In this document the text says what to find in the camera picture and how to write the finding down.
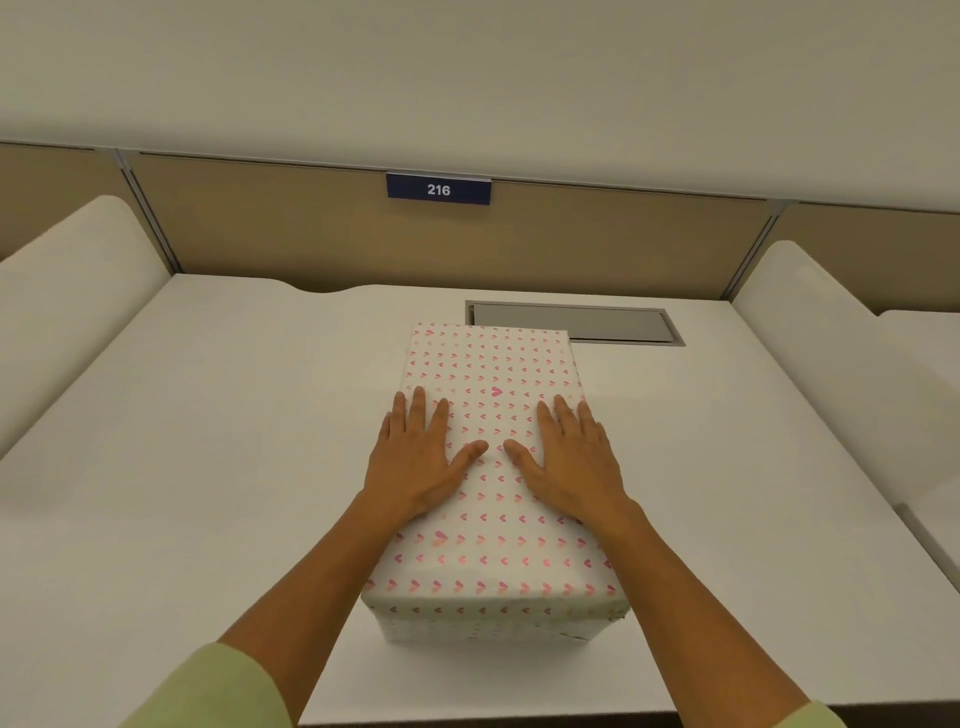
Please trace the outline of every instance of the gray rectangular panel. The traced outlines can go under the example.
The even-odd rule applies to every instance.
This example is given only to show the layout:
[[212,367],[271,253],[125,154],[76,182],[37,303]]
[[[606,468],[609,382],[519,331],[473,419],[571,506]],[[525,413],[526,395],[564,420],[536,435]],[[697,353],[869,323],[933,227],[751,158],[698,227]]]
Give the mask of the gray rectangular panel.
[[467,323],[475,326],[563,330],[569,333],[571,341],[684,345],[662,308],[467,301]]

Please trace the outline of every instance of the person's right hand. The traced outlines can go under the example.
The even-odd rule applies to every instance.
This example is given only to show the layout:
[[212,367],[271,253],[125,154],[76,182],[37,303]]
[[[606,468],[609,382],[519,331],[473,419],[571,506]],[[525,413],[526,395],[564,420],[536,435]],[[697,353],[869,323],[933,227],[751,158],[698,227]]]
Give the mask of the person's right hand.
[[503,448],[535,496],[595,531],[630,502],[620,466],[586,402],[577,406],[579,421],[563,397],[557,396],[555,405],[558,422],[543,401],[537,405],[543,467],[516,440],[505,441]]

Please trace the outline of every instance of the torn wrapping paper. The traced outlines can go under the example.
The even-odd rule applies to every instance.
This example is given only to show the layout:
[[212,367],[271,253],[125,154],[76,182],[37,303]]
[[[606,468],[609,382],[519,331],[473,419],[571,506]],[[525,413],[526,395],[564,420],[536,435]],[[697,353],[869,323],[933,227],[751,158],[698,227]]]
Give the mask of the torn wrapping paper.
[[396,534],[363,600],[390,641],[589,640],[629,611],[612,566],[578,521],[534,497],[503,451],[542,463],[536,407],[584,397],[564,331],[414,326],[401,387],[450,402],[447,457],[490,449],[460,490]]

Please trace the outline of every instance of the sleeve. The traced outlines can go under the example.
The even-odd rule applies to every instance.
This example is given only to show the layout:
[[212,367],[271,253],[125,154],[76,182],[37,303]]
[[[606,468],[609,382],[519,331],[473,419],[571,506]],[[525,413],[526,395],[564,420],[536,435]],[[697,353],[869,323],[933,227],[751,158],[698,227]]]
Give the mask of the sleeve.
[[844,722],[823,703],[807,703],[776,728],[844,728]]
[[291,728],[273,678],[225,644],[194,652],[120,728]]

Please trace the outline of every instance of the person's left hand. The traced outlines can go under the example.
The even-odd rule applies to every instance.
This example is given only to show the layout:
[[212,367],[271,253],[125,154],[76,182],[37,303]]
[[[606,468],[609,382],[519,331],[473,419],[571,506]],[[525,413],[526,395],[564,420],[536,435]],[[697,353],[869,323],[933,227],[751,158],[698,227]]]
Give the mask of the person's left hand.
[[389,509],[405,524],[436,508],[452,496],[478,457],[487,451],[484,440],[464,445],[446,461],[446,423],[449,402],[440,400],[430,426],[426,426],[426,395],[414,390],[410,416],[406,398],[394,396],[394,409],[387,413],[370,455],[363,493]]

